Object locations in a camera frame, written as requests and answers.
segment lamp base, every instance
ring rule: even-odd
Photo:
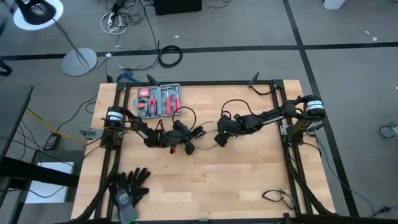
[[[76,51],[72,50],[64,56],[61,63],[62,71],[73,77],[81,76],[92,71],[97,64],[97,54],[94,50],[85,47],[79,48],[78,50],[81,56],[79,55],[78,57]]]

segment wooden table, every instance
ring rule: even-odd
[[[303,96],[298,80],[285,80],[284,85],[289,100]],[[263,92],[270,90],[268,85],[256,85],[256,88]],[[107,108],[113,104],[115,91],[116,84],[101,84],[92,128],[103,127],[101,118],[104,118]],[[197,125],[213,121],[203,126],[207,131],[216,129],[221,107],[231,99],[247,101],[255,113],[274,109],[270,95],[259,96],[247,85],[182,86],[181,91],[182,105],[195,110]],[[137,88],[133,87],[128,104],[128,109],[133,113],[136,108],[132,101],[136,98]],[[232,115],[249,114],[242,102],[228,103],[225,110]],[[193,123],[193,114],[189,110],[184,110],[183,115],[176,118],[188,127]],[[145,122],[155,128],[158,119]],[[164,118],[163,123],[166,130],[172,129],[171,118]],[[192,143],[196,147],[211,147],[215,145],[213,138],[216,134],[216,131],[210,132]],[[304,141],[316,145],[310,136],[305,136]],[[90,145],[86,152],[98,144]],[[318,151],[308,145],[302,145],[299,149],[308,186],[319,201],[334,212]],[[104,149],[97,149],[84,160],[72,218],[84,211],[98,190],[103,159]],[[231,138],[225,147],[196,149],[191,156],[186,155],[183,146],[177,148],[176,155],[170,155],[169,148],[148,148],[139,135],[130,131],[123,137],[119,171],[129,172],[136,167],[147,167],[152,173],[144,183],[150,192],[137,205],[138,220],[275,218],[282,217],[286,212],[291,217],[294,216],[294,212],[282,202],[275,203],[261,198],[266,190],[283,189],[290,192],[277,123],[264,126],[253,135]],[[104,197],[103,217],[107,201],[108,192]]]

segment black box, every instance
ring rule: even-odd
[[[201,11],[202,0],[154,0],[156,14],[166,15]]]

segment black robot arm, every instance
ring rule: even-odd
[[[300,103],[304,104],[303,110],[297,109]],[[251,113],[240,116],[236,114],[234,120],[227,116],[227,111],[221,112],[221,118],[217,122],[218,134],[215,141],[225,146],[227,140],[232,136],[253,134],[259,131],[264,125],[282,120],[284,118],[296,118],[297,122],[287,127],[287,140],[291,144],[302,144],[303,133],[313,123],[321,121],[325,116],[325,109],[322,100],[317,96],[303,96],[296,100],[286,101],[280,108],[262,112],[261,114]]]
[[[140,117],[135,116],[131,111],[120,106],[111,106],[108,108],[106,118],[103,119],[104,131],[101,138],[101,147],[110,149],[119,148],[120,135],[126,131],[135,131],[140,135],[147,147],[170,147],[170,152],[178,144],[185,145],[185,152],[191,155],[195,146],[190,142],[198,133],[195,130],[190,131],[186,125],[176,120],[173,124],[173,130],[165,131],[161,129],[149,128]]]

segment tool kit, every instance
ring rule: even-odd
[[[180,84],[145,86],[138,89],[138,99],[134,100],[137,115],[142,119],[158,116],[172,116],[182,106]],[[174,116],[181,115],[182,109]]]

